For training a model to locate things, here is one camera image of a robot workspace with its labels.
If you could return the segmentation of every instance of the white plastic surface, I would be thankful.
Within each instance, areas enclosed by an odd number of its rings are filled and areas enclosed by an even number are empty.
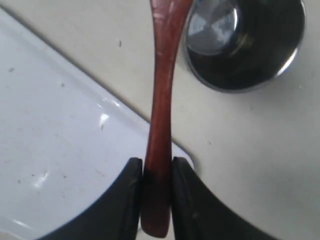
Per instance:
[[[0,238],[35,239],[80,214],[130,157],[145,157],[148,131],[0,10]],[[190,161],[176,145],[173,154]]]

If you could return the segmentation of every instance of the wooden spoon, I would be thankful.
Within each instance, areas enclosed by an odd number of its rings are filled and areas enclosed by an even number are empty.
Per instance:
[[[164,238],[170,223],[171,98],[176,56],[193,0],[150,0],[155,69],[151,125],[143,173],[141,226]]]

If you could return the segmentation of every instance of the wooden spatula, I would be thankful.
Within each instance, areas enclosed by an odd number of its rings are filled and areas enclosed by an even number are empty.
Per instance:
[[[193,0],[150,0],[155,64],[151,125],[143,173],[142,229],[164,238],[170,223],[171,99],[176,56]]]

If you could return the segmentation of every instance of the white countertop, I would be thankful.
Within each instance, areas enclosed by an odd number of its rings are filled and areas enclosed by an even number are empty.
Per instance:
[[[148,1],[0,4],[150,118],[154,48]],[[195,79],[181,55],[175,71],[173,137],[192,155],[214,194],[281,239],[320,238],[319,9],[318,0],[306,0],[307,31],[300,53],[281,78],[260,90],[213,91]]]

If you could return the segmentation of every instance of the stainless steel cup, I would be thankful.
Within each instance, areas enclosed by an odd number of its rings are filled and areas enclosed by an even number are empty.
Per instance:
[[[247,91],[289,67],[305,24],[302,0],[196,0],[184,52],[205,85],[222,92]]]

